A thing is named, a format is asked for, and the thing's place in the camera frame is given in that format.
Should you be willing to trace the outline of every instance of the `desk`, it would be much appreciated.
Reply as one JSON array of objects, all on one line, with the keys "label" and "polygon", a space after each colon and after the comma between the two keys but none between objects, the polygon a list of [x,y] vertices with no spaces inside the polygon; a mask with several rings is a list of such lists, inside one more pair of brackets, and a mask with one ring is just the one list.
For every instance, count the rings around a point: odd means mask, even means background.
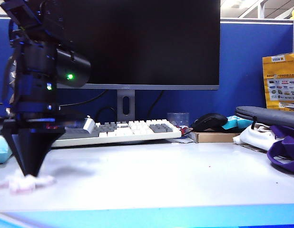
[{"label": "desk", "polygon": [[[0,181],[18,165],[0,165]],[[233,143],[164,143],[57,149],[40,170],[53,186],[0,190],[0,212],[294,204],[294,175]]]}]

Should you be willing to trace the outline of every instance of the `clear plastic cup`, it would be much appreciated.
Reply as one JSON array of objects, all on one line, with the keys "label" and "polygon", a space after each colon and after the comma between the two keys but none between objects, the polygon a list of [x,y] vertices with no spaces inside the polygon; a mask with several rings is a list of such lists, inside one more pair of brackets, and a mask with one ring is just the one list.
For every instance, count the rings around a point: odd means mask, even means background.
[{"label": "clear plastic cup", "polygon": [[178,128],[188,128],[189,113],[167,113],[167,120]]}]

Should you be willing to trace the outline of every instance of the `purple bag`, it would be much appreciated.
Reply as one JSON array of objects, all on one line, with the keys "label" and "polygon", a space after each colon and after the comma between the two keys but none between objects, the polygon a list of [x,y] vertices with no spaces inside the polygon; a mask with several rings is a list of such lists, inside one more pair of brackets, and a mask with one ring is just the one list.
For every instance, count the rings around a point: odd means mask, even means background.
[{"label": "purple bag", "polygon": [[[267,152],[267,157],[272,163],[278,165],[288,171],[294,172],[294,128],[273,125],[270,129],[277,138],[283,138],[281,141],[275,142]],[[290,159],[288,163],[282,163],[274,157],[282,156]]]}]

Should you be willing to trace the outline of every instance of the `computer mouse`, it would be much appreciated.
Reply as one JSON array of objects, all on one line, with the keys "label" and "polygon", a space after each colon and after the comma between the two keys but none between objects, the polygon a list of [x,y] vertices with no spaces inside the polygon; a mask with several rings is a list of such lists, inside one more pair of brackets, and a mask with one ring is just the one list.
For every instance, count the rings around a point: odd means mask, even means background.
[{"label": "computer mouse", "polygon": [[220,127],[227,123],[227,118],[218,113],[208,113],[201,116],[191,125],[195,132],[201,132],[208,128]]}]

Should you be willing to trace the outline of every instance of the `computer monitor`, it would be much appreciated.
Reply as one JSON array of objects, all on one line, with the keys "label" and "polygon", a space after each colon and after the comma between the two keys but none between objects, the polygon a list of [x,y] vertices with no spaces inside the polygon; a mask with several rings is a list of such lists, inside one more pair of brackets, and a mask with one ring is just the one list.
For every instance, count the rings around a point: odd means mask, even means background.
[{"label": "computer monitor", "polygon": [[134,92],[119,90],[218,89],[220,0],[61,4],[64,36],[91,62],[82,88],[117,89],[118,103],[127,94],[134,103]]}]

